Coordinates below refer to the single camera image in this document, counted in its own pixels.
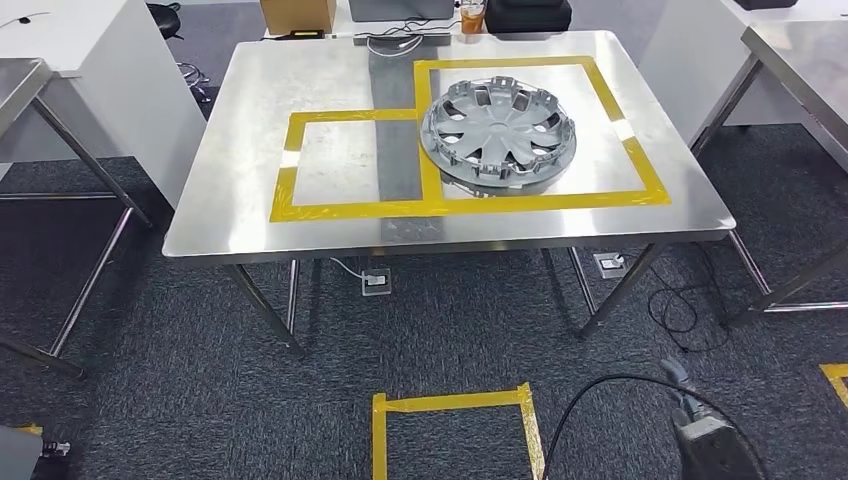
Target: black cable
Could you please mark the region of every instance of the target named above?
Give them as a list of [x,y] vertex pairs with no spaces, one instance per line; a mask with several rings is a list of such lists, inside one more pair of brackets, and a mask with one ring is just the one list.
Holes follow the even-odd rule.
[[[460,20],[455,20],[448,25],[427,27],[426,25],[429,24],[431,21],[432,21],[431,19],[426,19],[426,18],[421,18],[421,17],[409,17],[407,19],[404,19],[402,27],[392,27],[392,28],[389,28],[388,30],[384,31],[383,33],[359,32],[359,33],[356,33],[354,36],[366,36],[366,37],[374,37],[374,38],[381,38],[381,37],[384,37],[384,38],[404,38],[404,37],[414,36],[414,35],[418,34],[419,32],[429,32],[429,31],[434,31],[434,30],[448,30],[448,29],[452,28],[454,25],[460,23]],[[397,35],[400,32],[404,32],[404,33],[407,33],[409,35]]]
[[757,464],[757,469],[759,470],[759,474],[763,479],[768,478],[768,474],[766,472],[765,464],[763,460],[760,458],[759,454],[757,454],[756,449],[754,449],[754,444],[751,442],[751,439],[739,428],[739,426],[734,422],[726,413],[724,413],[716,404],[710,399],[706,398],[702,394],[690,390],[685,387],[681,387],[680,385],[675,385],[671,382],[666,382],[665,380],[660,380],[657,378],[647,377],[644,375],[633,375],[633,374],[617,374],[617,375],[604,375],[603,377],[597,378],[589,382],[586,386],[580,389],[577,392],[577,395],[571,399],[568,406],[565,408],[565,411],[560,417],[559,424],[557,424],[557,428],[554,431],[554,436],[551,439],[551,446],[548,447],[547,452],[545,453],[545,469],[542,472],[542,480],[546,480],[548,478],[548,472],[553,465],[554,453],[556,451],[557,443],[559,442],[559,437],[562,435],[562,429],[565,427],[565,422],[568,420],[568,416],[571,414],[571,411],[574,410],[575,405],[577,405],[577,401],[586,394],[589,390],[591,390],[595,385],[599,385],[604,382],[609,382],[612,380],[640,380],[643,382],[654,383],[657,385],[662,385],[666,388],[670,388],[673,390],[677,390],[678,392],[685,393],[686,395],[690,395],[696,400],[700,401],[704,405],[715,410],[719,415],[721,415],[727,423],[736,430],[736,433],[739,434],[739,438],[742,440],[742,443],[745,445],[745,448],[748,450],[748,453],[754,459],[754,462]]
[[35,13],[30,13],[29,15],[24,15],[24,16],[22,16],[22,17],[16,17],[16,18],[13,18],[13,19],[11,19],[11,20],[9,20],[9,21],[5,22],[5,23],[2,23],[2,24],[0,24],[0,28],[3,28],[3,27],[5,27],[5,26],[7,26],[7,25],[11,25],[11,24],[13,24],[13,23],[15,23],[15,22],[20,23],[20,24],[22,24],[22,25],[27,25],[27,24],[32,23],[32,17],[37,17],[38,15],[49,15],[49,14],[50,14],[50,12],[35,12]]
[[[716,277],[716,268],[713,263],[712,257],[709,252],[700,244],[694,244],[701,253],[701,262],[707,272],[707,280],[700,283],[683,285],[680,287],[675,287],[671,285],[662,275],[657,272],[653,266],[649,267],[650,272],[659,280],[659,282],[663,285],[663,288],[654,291],[648,296],[648,316],[651,318],[651,321],[657,324],[660,328],[665,331],[668,335],[669,339],[674,342],[677,348],[680,349],[683,353],[706,353],[711,352],[713,350],[717,350],[730,341],[731,333],[730,328],[726,324],[726,319],[729,318],[730,314],[727,308],[727,304],[724,301],[724,291],[719,285],[719,282]],[[731,286],[731,289],[738,289],[740,287]],[[697,292],[700,290],[712,290],[719,302],[719,317],[721,317],[718,322],[719,329],[724,332],[721,340],[717,343],[710,345],[707,344],[704,347],[691,347],[688,345],[684,345],[676,335],[690,333],[695,328],[698,327],[700,323],[700,315],[698,314],[698,309],[695,305],[686,298],[685,295],[692,294],[693,292]],[[673,327],[670,324],[669,312],[671,310],[672,304],[675,302],[682,303],[685,306],[686,310],[691,312],[691,322],[684,324],[681,327]]]

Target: yellow tape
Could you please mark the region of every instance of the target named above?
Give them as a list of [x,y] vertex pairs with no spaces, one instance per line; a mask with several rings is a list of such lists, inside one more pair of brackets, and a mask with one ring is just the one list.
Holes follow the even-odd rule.
[[845,387],[844,380],[848,378],[848,363],[819,365],[819,368],[822,369],[824,376],[833,385],[836,395],[842,399],[845,408],[848,408],[848,388]]
[[[289,120],[285,149],[299,152],[309,122],[386,121],[423,119],[430,107],[430,70],[446,68],[532,67],[544,65],[581,65],[589,78],[611,122],[626,122],[624,114],[610,91],[595,60],[590,56],[496,58],[470,60],[420,60],[413,67],[415,109],[353,110],[337,112],[298,112]],[[666,205],[671,198],[657,176],[639,140],[633,136],[622,139],[622,145],[636,170],[644,190],[563,195],[527,195],[445,199],[442,196],[441,171],[430,160],[424,147],[418,144],[418,165],[421,199],[389,202],[359,202],[324,205],[293,205],[296,167],[281,168],[274,190],[271,222],[294,222],[344,218],[402,218],[434,217],[480,213],[505,213],[574,208],[604,208],[646,205]]]
[[539,424],[536,421],[536,407],[533,406],[533,394],[530,384],[518,387],[518,404],[521,406],[521,420],[524,422],[524,436],[527,438],[527,453],[530,455],[530,468],[535,480],[543,480],[545,473],[545,452],[542,450],[542,438],[539,436]]
[[371,410],[372,478],[374,480],[388,479],[386,412],[434,412],[506,405],[518,405],[521,408],[524,436],[527,439],[527,451],[530,456],[530,468],[533,471],[533,478],[542,480],[542,473],[545,470],[545,456],[542,451],[542,440],[539,436],[536,409],[533,406],[533,394],[530,392],[529,383],[524,383],[515,390],[502,392],[463,393],[399,400],[386,400],[385,393],[375,393],[372,398]]
[[371,472],[374,480],[388,476],[388,450],[386,449],[386,394],[376,393],[371,400]]
[[461,410],[464,408],[502,407],[518,404],[518,392],[463,393],[439,397],[406,398],[386,402],[386,411],[413,413],[438,410]]
[[23,427],[18,427],[15,430],[19,432],[31,433],[33,435],[41,436],[44,433],[44,427],[39,427],[34,423],[30,423],[29,425],[24,425]]

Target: table top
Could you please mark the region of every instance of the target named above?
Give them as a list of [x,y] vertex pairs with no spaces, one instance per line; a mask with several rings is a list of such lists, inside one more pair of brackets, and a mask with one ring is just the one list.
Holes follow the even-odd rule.
[[834,140],[848,146],[848,21],[756,23],[742,41]]
[[[496,75],[548,90],[574,120],[574,160],[552,183],[471,190],[423,152],[431,99]],[[442,36],[394,58],[350,39],[254,42],[235,50],[163,254],[247,263],[717,240],[735,225],[610,32]]]
[[0,58],[0,136],[52,75],[40,58]]
[[3,0],[0,58],[39,57],[61,77],[76,77],[83,62],[127,0]]

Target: carpet floor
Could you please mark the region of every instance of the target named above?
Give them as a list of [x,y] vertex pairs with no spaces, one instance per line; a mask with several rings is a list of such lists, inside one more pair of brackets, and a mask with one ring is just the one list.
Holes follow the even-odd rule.
[[[202,8],[213,7],[185,7],[185,23]],[[346,259],[392,269],[393,293],[383,297],[362,297],[331,262],[304,262],[295,334],[310,354],[296,361],[220,268],[162,257],[170,211],[139,166],[103,164],[157,228],[131,224],[68,344],[88,380],[0,350],[0,424],[35,422],[72,442],[72,478],[370,478],[377,392],[395,399],[529,382],[547,445],[582,385],[610,373],[660,376],[658,361],[674,355],[751,437],[771,478],[848,479],[848,410],[819,369],[848,362],[845,314],[760,317],[726,339],[717,321],[754,297],[726,242],[669,247],[585,341],[574,335],[586,310],[566,250]],[[848,235],[848,175],[800,126],[725,128],[702,164],[774,282]],[[3,192],[40,190],[102,187],[79,162],[15,165],[0,181]],[[49,345],[119,214],[100,200],[2,205],[0,332]],[[613,283],[591,267],[592,252],[581,255],[603,296]],[[648,299],[660,276],[704,283],[705,258],[720,288],[687,295],[697,324],[676,336],[687,353],[652,322]],[[250,272],[282,309],[287,266]],[[848,282],[832,275],[802,295],[846,298]],[[672,326],[694,318],[672,304]],[[679,478],[673,406],[653,386],[598,387],[574,411],[551,478]],[[511,406],[390,413],[389,478],[532,478],[522,430]]]

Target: gray device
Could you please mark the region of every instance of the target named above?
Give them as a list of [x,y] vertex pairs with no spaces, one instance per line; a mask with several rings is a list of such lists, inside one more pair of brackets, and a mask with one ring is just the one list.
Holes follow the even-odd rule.
[[38,435],[0,425],[0,471],[9,480],[29,480],[41,456]]
[[410,18],[444,20],[453,17],[454,0],[350,0],[354,22],[392,22]]
[[[676,359],[660,362],[669,382],[693,390],[689,373]],[[674,394],[671,413],[674,438],[680,451],[681,480],[761,480],[748,448],[735,428],[682,392]]]

